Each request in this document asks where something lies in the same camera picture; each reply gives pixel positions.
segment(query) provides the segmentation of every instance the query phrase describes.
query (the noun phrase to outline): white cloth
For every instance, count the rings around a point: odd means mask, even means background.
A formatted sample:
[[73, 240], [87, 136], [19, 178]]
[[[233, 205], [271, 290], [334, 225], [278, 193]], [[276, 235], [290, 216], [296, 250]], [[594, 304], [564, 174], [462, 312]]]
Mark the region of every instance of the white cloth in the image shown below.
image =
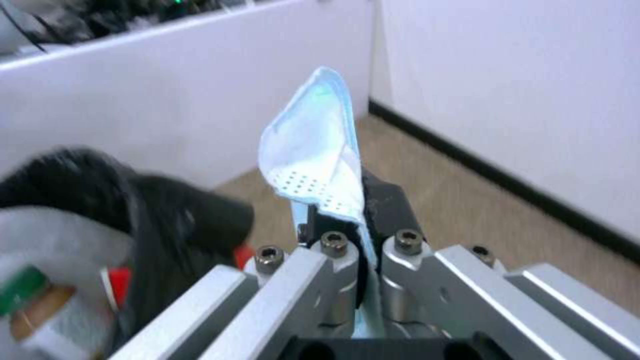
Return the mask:
[[357, 337], [380, 336], [378, 260], [364, 219], [360, 153], [349, 90], [332, 69], [318, 68], [262, 133], [258, 164], [277, 194], [358, 224], [369, 261], [367, 291], [356, 314]]

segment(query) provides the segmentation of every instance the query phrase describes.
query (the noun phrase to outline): black wire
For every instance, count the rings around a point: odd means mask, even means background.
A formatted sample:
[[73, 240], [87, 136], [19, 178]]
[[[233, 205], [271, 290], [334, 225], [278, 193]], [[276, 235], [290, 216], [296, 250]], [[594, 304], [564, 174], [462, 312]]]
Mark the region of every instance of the black wire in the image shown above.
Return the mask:
[[15, 26], [15, 28], [18, 31], [20, 31], [20, 34], [22, 34], [22, 36], [26, 37], [27, 40], [29, 40], [29, 42], [31, 42], [33, 44], [33, 46], [37, 47], [43, 53], [47, 52], [42, 46], [40, 46], [40, 44], [35, 42], [35, 40], [33, 40], [33, 38], [31, 38], [31, 36], [29, 36], [29, 34], [27, 34], [26, 31], [24, 31], [20, 27], [20, 25], [18, 25], [18, 23], [13, 19], [13, 17], [11, 17], [11, 15], [9, 14], [9, 11], [4, 7], [4, 4], [3, 4], [2, 0], [0, 0], [0, 10], [2, 10], [2, 12], [4, 13], [4, 16], [6, 16], [6, 18], [9, 19], [9, 21], [13, 24], [13, 26]]
[[47, 30], [47, 32], [59, 43], [61, 44], [67, 44], [70, 45], [71, 42], [69, 42], [67, 39], [63, 38], [62, 35], [60, 35], [60, 33], [58, 33], [54, 28], [51, 27], [51, 25], [49, 25], [46, 21], [44, 21], [43, 18], [39, 17], [38, 15], [33, 15], [33, 18], [36, 19], [36, 21], [38, 21], [40, 23], [40, 25], [42, 25], [43, 28], [45, 28], [45, 30]]

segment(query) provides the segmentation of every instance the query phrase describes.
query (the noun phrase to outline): white panel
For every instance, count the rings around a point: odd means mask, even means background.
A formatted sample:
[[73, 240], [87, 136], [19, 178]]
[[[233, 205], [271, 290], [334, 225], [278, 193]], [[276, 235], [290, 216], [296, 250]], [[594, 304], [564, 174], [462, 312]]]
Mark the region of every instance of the white panel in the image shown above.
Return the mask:
[[59, 145], [213, 187], [319, 65], [367, 109], [370, 0], [283, 0], [0, 65], [0, 175]]
[[372, 96], [640, 241], [640, 2], [382, 0]]

